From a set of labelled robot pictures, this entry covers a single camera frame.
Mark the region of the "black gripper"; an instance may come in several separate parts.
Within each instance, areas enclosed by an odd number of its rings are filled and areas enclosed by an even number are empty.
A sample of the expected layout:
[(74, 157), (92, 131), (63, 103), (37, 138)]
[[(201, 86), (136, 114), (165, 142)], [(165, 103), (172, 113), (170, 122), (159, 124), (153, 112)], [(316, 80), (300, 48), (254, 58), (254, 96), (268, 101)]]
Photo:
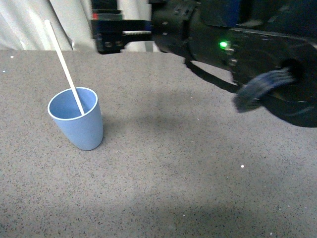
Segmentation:
[(187, 54), (196, 0), (93, 0), (92, 36), (98, 53), (164, 52)]

